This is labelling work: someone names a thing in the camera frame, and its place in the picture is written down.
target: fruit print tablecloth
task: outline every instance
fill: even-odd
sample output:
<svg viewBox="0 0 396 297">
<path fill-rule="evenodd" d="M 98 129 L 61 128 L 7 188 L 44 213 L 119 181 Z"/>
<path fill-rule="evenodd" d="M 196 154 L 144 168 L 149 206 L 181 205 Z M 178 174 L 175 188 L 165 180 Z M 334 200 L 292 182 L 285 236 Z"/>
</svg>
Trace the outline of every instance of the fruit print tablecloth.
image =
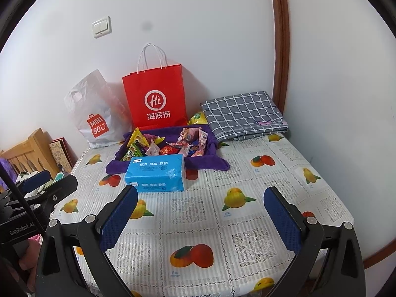
<svg viewBox="0 0 396 297">
<path fill-rule="evenodd" d="M 263 206 L 269 186 L 322 224 L 354 222 L 286 138 L 270 135 L 226 143 L 218 154 L 230 170 L 187 171 L 184 192 L 139 194 L 115 248 L 106 252 L 136 297 L 259 296 L 261 288 L 271 289 L 294 253 L 286 250 Z M 105 168 L 118 148 L 84 153 L 73 169 L 78 189 L 56 206 L 53 218 L 79 222 L 114 200 L 125 186 L 124 176 L 108 176 Z M 77 257 L 95 290 L 81 250 Z"/>
</svg>

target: blue gripper pad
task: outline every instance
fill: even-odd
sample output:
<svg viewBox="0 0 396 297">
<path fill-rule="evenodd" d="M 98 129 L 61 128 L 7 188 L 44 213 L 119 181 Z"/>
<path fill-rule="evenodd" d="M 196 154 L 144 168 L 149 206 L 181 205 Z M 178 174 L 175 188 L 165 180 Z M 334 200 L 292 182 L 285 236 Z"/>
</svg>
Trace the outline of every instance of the blue gripper pad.
<svg viewBox="0 0 396 297">
<path fill-rule="evenodd" d="M 44 170 L 25 180 L 19 189 L 21 193 L 25 195 L 34 191 L 43 184 L 46 184 L 49 180 L 51 180 L 51 174 L 47 170 Z"/>
<path fill-rule="evenodd" d="M 301 250 L 301 230 L 271 188 L 267 188 L 264 192 L 264 207 L 287 250 L 297 255 Z"/>
<path fill-rule="evenodd" d="M 135 209 L 136 204 L 137 190 L 131 186 L 128 192 L 126 192 L 124 197 L 120 200 L 118 205 L 113 209 L 112 213 L 101 228 L 102 236 L 100 241 L 100 249 L 103 252 L 105 252 L 107 249 L 114 248 L 122 230 L 125 228 L 129 220 L 129 217 Z"/>
</svg>

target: light switch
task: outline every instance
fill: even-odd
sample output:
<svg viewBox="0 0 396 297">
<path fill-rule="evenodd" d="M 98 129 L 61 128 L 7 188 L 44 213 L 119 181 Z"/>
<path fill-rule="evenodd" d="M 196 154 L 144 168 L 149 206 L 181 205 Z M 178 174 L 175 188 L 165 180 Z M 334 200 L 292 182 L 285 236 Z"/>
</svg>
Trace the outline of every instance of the light switch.
<svg viewBox="0 0 396 297">
<path fill-rule="evenodd" d="M 92 32 L 95 38 L 111 33 L 110 17 L 95 21 L 92 24 Z"/>
</svg>

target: gray checkered fabric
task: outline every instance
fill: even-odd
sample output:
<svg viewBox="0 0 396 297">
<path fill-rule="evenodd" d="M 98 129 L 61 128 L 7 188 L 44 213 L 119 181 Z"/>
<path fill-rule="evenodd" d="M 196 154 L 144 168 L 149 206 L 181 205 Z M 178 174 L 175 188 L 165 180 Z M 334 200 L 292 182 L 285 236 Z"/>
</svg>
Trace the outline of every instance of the gray checkered fabric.
<svg viewBox="0 0 396 297">
<path fill-rule="evenodd" d="M 207 100 L 201 104 L 201 109 L 219 141 L 242 141 L 288 129 L 284 117 L 265 91 Z"/>
</svg>

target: wooden bed frame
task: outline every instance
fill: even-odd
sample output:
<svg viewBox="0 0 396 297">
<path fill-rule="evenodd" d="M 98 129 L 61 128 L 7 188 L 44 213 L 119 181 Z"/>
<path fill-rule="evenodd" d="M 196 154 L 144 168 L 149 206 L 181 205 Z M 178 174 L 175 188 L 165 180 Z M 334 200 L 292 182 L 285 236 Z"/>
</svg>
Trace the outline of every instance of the wooden bed frame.
<svg viewBox="0 0 396 297">
<path fill-rule="evenodd" d="M 48 170 L 52 178 L 60 171 L 53 158 L 42 129 L 34 131 L 26 141 L 15 145 L 7 151 L 1 151 L 0 156 L 8 160 L 17 174 Z"/>
</svg>

